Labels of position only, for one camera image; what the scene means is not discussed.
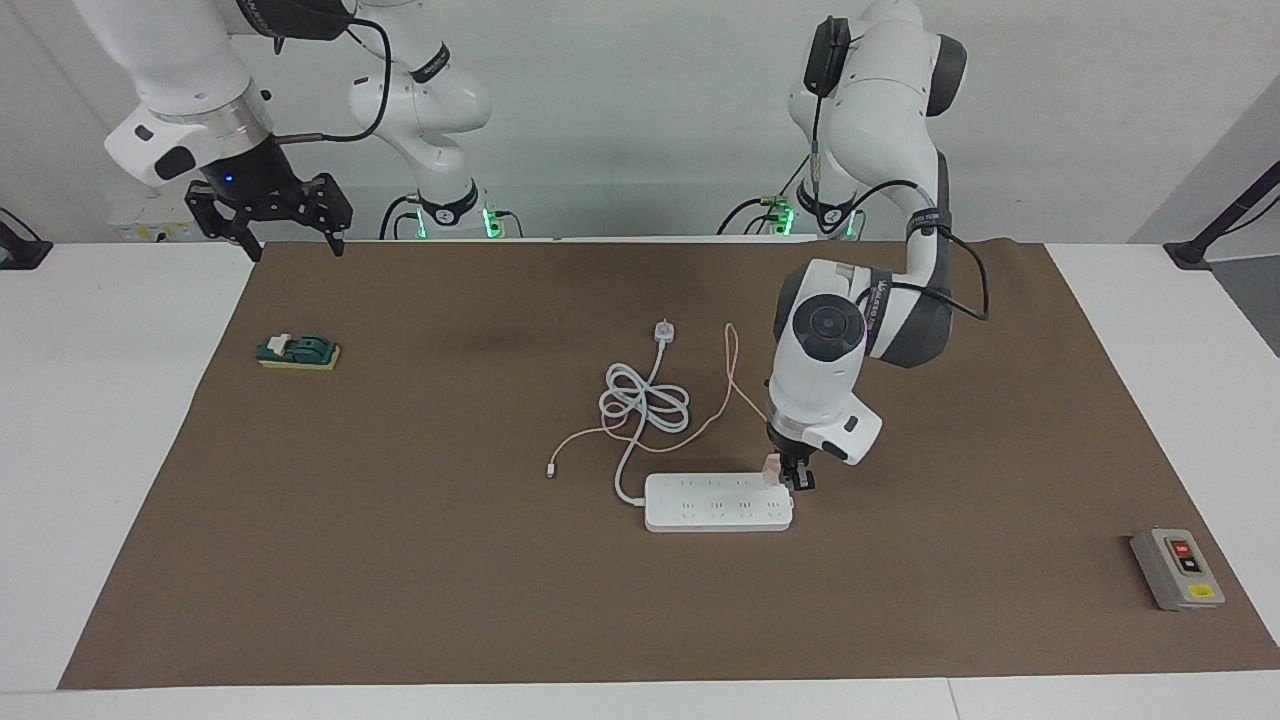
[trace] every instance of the white table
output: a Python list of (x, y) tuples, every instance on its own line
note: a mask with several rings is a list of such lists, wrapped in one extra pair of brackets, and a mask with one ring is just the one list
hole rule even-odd
[[(1050, 250), (1280, 637), (1280, 360), (1160, 247)], [(1280, 673), (51, 692), (250, 269), (223, 245), (63, 245), (0, 273), (0, 719), (1280, 716)]]

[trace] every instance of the gray floor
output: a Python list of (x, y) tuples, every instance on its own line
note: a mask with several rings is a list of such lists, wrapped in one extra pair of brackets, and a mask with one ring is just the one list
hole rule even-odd
[(1213, 275), (1280, 356), (1280, 255), (1213, 263)]

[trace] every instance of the gray switch box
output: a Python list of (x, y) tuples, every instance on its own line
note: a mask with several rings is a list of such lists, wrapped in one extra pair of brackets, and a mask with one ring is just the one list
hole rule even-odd
[(1156, 528), (1129, 541), (1164, 610), (1217, 607), (1226, 600), (1189, 530)]

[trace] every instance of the white plug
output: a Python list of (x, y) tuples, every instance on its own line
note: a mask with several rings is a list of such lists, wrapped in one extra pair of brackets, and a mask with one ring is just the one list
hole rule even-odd
[(676, 340), (676, 325), (663, 318), (660, 323), (653, 327), (653, 340), (669, 345)]

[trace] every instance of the white power strip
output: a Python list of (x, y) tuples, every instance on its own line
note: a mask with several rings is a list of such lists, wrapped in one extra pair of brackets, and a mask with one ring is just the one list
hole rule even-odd
[(791, 493), (760, 473), (645, 478), (644, 524), (654, 533), (753, 533), (791, 527)]

